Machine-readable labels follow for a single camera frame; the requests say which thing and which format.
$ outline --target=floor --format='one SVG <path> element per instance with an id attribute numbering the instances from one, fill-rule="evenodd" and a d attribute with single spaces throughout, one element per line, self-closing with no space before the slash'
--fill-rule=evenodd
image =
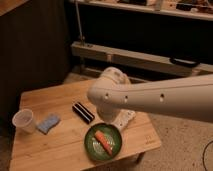
<path id="1" fill-rule="evenodd" d="M 83 75 L 71 72 L 64 84 L 91 79 L 96 75 Z M 123 159 L 116 163 L 100 166 L 91 171 L 205 171 L 202 163 L 204 147 L 213 140 L 213 124 L 165 115 L 149 114 L 162 146 L 146 152 L 142 161 L 135 164 L 137 156 Z M 12 149 L 12 136 L 0 134 L 0 171 L 9 169 Z M 213 145 L 205 154 L 208 171 L 213 171 Z"/>

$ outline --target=wall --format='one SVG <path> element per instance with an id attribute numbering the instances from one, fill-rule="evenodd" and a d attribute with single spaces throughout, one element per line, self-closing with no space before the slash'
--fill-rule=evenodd
<path id="1" fill-rule="evenodd" d="M 11 123 L 23 91 L 60 84 L 70 69 L 60 0 L 31 0 L 0 17 L 0 119 Z"/>

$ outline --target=table leg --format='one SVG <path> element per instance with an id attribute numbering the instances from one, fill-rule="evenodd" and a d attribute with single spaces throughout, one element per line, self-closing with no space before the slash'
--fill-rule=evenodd
<path id="1" fill-rule="evenodd" d="M 138 157 L 137 157 L 137 159 L 136 159 L 136 164 L 139 164 L 140 162 L 141 162 L 141 160 L 142 160 L 142 158 L 143 158 L 143 156 L 144 156 L 144 153 L 140 153 L 140 154 L 138 154 Z"/>

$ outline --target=food on plate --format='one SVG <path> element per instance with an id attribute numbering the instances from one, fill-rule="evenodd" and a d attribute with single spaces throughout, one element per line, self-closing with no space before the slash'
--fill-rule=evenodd
<path id="1" fill-rule="evenodd" d="M 107 139 L 104 136 L 104 133 L 101 132 L 100 130 L 97 130 L 95 132 L 95 138 L 101 143 L 101 145 L 103 146 L 103 148 L 107 151 L 107 153 L 109 155 L 112 155 L 112 150 L 111 150 L 111 146 L 107 143 Z"/>

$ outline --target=shelf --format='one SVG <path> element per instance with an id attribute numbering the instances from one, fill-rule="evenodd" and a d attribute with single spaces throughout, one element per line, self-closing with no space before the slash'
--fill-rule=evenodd
<path id="1" fill-rule="evenodd" d="M 115 8 L 121 10 L 129 10 L 129 11 L 136 11 L 136 12 L 146 12 L 146 13 L 153 13 L 153 14 L 160 14 L 160 15 L 169 15 L 169 16 L 177 16 L 177 17 L 184 17 L 184 18 L 192 18 L 192 19 L 200 19 L 200 20 L 208 20 L 213 21 L 213 14 L 208 13 L 201 13 L 182 11 L 175 9 L 174 4 L 177 4 L 176 1 L 161 1 L 161 8 L 156 9 L 156 3 L 153 1 L 150 2 L 148 6 L 142 5 L 133 5 L 133 4 L 125 4 L 125 3 L 117 3 L 113 0 L 104 0 L 104 1 L 95 1 L 95 0 L 77 0 L 79 4 L 84 5 L 92 5 L 92 6 L 99 6 L 99 7 L 107 7 L 107 8 Z"/>

